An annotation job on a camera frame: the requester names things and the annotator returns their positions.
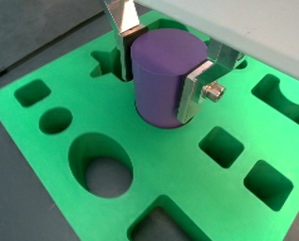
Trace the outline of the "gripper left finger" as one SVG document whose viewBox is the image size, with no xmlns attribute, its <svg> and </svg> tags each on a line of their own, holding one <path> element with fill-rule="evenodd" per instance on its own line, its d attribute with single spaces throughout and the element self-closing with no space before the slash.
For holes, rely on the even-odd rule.
<svg viewBox="0 0 299 241">
<path fill-rule="evenodd" d="M 101 0 L 101 5 L 116 35 L 121 79 L 130 81 L 133 78 L 130 46 L 136 38 L 148 31 L 148 28 L 138 21 L 133 0 Z"/>
</svg>

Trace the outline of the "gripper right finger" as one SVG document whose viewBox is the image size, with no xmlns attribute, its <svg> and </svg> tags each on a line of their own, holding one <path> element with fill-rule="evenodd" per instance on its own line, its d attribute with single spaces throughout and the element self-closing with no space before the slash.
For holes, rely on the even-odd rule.
<svg viewBox="0 0 299 241">
<path fill-rule="evenodd" d="M 245 54 L 217 40 L 206 45 L 206 60 L 184 78 L 177 120 L 186 123 L 200 111 L 204 99 L 216 103 L 224 95 L 224 87 L 217 80 L 245 60 Z"/>
</svg>

